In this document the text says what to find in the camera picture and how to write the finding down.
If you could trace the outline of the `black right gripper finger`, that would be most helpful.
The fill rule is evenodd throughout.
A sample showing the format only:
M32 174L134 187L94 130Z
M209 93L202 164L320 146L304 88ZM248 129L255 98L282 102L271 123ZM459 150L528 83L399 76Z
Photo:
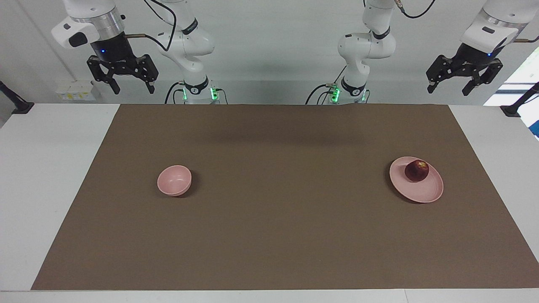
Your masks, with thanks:
M120 93L120 87L114 79L114 72L108 69L107 73L104 73L101 61L97 56L90 56L87 59L87 65L95 81L108 84L115 95Z
M143 54L141 57L133 57L127 60L126 66L129 74L142 80L146 84L148 92L154 94L154 82L158 78L159 71L150 55Z

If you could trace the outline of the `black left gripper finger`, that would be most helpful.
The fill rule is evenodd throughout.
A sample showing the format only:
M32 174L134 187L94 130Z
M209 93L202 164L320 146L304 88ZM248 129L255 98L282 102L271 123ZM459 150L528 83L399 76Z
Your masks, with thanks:
M497 76L499 71L502 69L502 67L504 67L504 65L503 63L501 63L501 60L493 60L487 65L483 74L480 74L478 69L473 69L471 75L472 78L462 89L462 94L464 96L468 96L470 92L472 92L472 90L477 86L483 84L490 84Z
M457 71L453 58L447 58L442 54L439 55L426 71L426 77L429 81L427 92L432 94L441 81L456 76Z

